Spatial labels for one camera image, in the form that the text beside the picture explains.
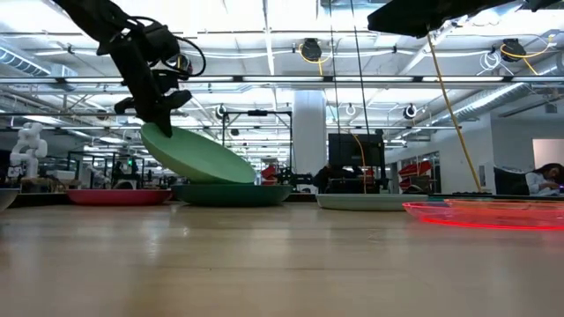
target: ceiling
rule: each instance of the ceiling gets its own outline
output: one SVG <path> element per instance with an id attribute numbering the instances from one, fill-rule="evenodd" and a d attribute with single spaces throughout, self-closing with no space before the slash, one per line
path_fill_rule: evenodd
<path id="1" fill-rule="evenodd" d="M 114 0 L 130 15 L 147 16 L 167 24 L 169 29 L 181 36 L 191 38 L 206 54 L 207 77 L 217 76 L 425 76 L 435 75 L 426 39 L 414 39 L 394 34 L 371 33 L 366 29 L 366 16 L 374 6 L 360 5 L 355 1 L 354 16 L 350 5 L 335 5 L 332 17 L 327 7 L 316 0 Z M 0 1 L 0 47 L 17 50 L 34 63 L 49 69 L 61 64 L 77 72 L 80 77 L 118 77 L 119 73 L 107 56 L 96 56 L 97 42 L 84 36 L 56 5 L 49 0 L 3 0 Z M 544 54 L 529 59 L 531 64 L 548 58 L 560 51 L 564 37 L 560 29 L 564 26 L 564 11 L 545 10 L 511 11 L 497 15 L 491 11 L 461 22 L 458 27 L 445 27 L 434 34 L 435 46 L 442 74 L 445 76 L 491 76 L 518 73 L 527 70 L 524 61 L 507 63 L 489 57 L 492 48 L 498 49 L 502 40 L 516 38 L 528 54 Z M 306 63 L 299 54 L 300 44 L 306 38 L 316 38 L 327 59 L 320 68 L 318 64 Z M 194 49 L 182 46 L 194 63 L 195 70 L 202 62 Z M 0 64 L 2 77 L 29 77 L 11 66 Z M 293 92 L 296 89 L 319 90 L 324 92 L 327 106 L 335 114 L 338 106 L 339 119 L 350 124 L 364 122 L 364 108 L 371 125 L 401 125 L 403 109 L 413 104 L 427 111 L 420 116 L 428 118 L 444 110 L 442 91 L 439 85 L 368 85 L 362 93 L 360 86 L 308 85 L 247 85 L 245 83 L 186 84 L 194 99 L 180 111 L 183 116 L 174 118 L 174 124 L 183 126 L 217 126 L 215 112 L 219 105 L 228 110 L 246 111 L 268 109 L 286 111 L 293 106 Z M 127 97 L 127 91 L 119 85 L 77 85 L 72 91 L 55 89 L 48 85 L 1 85 L 3 95 L 17 92 L 19 101 L 24 97 L 40 101 L 42 106 L 24 102 L 29 112 L 54 113 L 64 105 L 77 113 L 93 113 L 101 109 L 113 111 L 116 102 Z M 449 97 L 458 102 L 481 89 L 492 87 L 453 85 Z M 542 92 L 533 95 L 527 102 L 542 99 Z M 4 102 L 5 112 L 21 112 L 10 108 Z M 77 126 L 119 126 L 133 124 L 132 118 L 109 116 L 100 120 L 96 117 L 65 118 L 64 125 Z M 269 116 L 242 116 L 240 125 L 279 125 L 280 129 L 257 131 L 242 130 L 233 139 L 275 140 L 287 139 L 289 133 L 280 119 Z M 335 124 L 328 116 L 328 124 Z M 201 131 L 214 138 L 219 130 Z M 100 133 L 82 130 L 88 140 Z M 135 130 L 111 132 L 114 138 L 128 136 L 132 143 L 138 142 Z M 267 148 L 272 152 L 286 153 L 287 145 L 273 144 Z"/>

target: person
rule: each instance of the person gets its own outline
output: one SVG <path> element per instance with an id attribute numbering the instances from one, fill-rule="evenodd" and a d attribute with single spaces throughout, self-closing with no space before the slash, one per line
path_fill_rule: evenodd
<path id="1" fill-rule="evenodd" d="M 356 179 L 358 175 L 362 175 L 358 166 L 353 166 L 352 169 L 353 172 L 345 170 L 343 166 L 332 166 L 328 163 L 314 176 L 313 184 L 319 194 L 324 194 L 329 186 L 329 179 Z"/>
<path id="2" fill-rule="evenodd" d="M 559 195 L 561 178 L 564 177 L 564 166 L 550 163 L 525 174 L 529 195 Z"/>

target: white robot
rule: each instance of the white robot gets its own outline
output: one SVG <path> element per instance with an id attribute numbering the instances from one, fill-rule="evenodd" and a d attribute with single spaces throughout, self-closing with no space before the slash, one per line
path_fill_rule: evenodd
<path id="1" fill-rule="evenodd" d="M 47 142 L 40 138 L 43 130 L 40 123 L 26 123 L 24 128 L 18 131 L 18 143 L 11 150 L 9 177 L 18 177 L 21 174 L 21 164 L 26 162 L 26 177 L 36 178 L 39 160 L 47 156 Z M 20 153 L 25 147 L 29 149 L 26 153 Z"/>

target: green plate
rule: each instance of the green plate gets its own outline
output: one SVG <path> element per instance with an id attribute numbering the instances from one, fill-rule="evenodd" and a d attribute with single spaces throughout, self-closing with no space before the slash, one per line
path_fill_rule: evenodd
<path id="1" fill-rule="evenodd" d="M 192 183 L 252 183 L 253 167 L 237 154 L 196 133 L 173 127 L 166 137 L 154 123 L 141 128 L 143 144 L 164 167 Z"/>
<path id="2" fill-rule="evenodd" d="M 292 186 L 179 185 L 173 186 L 173 193 L 196 206 L 266 207 L 281 204 L 292 193 Z"/>

